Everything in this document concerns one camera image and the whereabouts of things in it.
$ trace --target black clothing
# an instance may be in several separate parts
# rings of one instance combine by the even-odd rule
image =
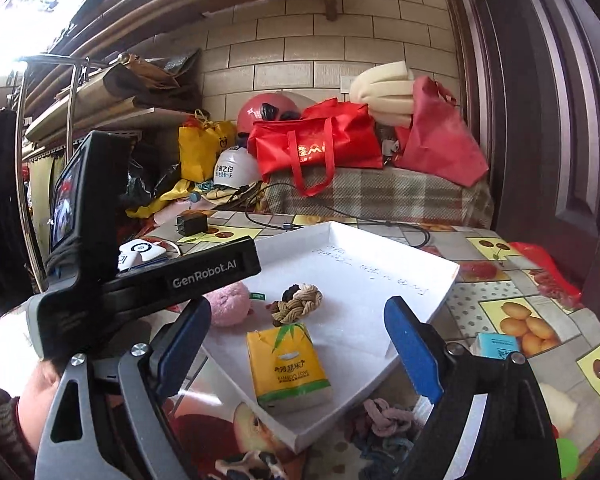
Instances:
[[[0,317],[33,295],[16,196],[15,116],[0,112]]]
[[[16,416],[18,398],[0,389],[0,480],[32,480],[36,459]]]

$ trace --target wooden door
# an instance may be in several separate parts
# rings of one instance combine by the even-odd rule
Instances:
[[[586,0],[455,3],[494,228],[547,249],[600,318],[600,20]]]

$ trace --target plaid cloth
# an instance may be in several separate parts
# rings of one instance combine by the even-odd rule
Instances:
[[[302,168],[306,186],[324,180],[324,168]],[[270,184],[293,184],[288,171],[271,175]],[[473,187],[456,186],[443,178],[397,168],[357,170],[336,168],[331,185],[312,198],[288,186],[269,186],[260,210],[265,213],[333,216],[333,207],[362,218],[489,228],[493,201],[481,180]]]

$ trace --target blue gripper pad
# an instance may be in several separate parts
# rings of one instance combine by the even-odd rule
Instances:
[[[211,306],[205,298],[192,300],[178,319],[167,329],[169,337],[161,359],[154,364],[157,385],[155,393],[164,402],[178,393],[191,368],[193,359],[211,326]]]
[[[400,296],[389,298],[384,304],[384,326],[413,387],[435,404],[443,393],[438,363],[422,339],[419,325],[420,321]]]

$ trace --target pink plush ball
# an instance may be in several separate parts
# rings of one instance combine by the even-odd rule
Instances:
[[[211,324],[232,326],[243,322],[251,308],[249,289],[243,282],[232,283],[205,294],[211,304]]]

